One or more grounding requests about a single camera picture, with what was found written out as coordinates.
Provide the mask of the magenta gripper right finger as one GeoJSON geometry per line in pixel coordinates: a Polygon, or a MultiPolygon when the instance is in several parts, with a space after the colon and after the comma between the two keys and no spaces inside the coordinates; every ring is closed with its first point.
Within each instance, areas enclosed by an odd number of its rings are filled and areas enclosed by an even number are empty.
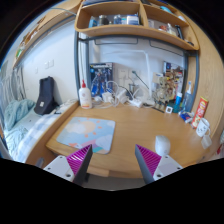
{"type": "Polygon", "coordinates": [[[146,184],[182,169],[182,166],[169,155],[160,156],[140,145],[135,146],[135,156],[146,184]]]}

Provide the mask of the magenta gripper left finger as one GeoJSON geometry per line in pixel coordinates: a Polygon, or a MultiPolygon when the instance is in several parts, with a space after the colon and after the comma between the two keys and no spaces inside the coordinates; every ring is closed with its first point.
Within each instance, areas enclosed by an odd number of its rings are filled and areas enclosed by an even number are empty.
{"type": "Polygon", "coordinates": [[[92,154],[92,145],[87,145],[69,156],[57,156],[44,170],[81,186],[92,154]]]}

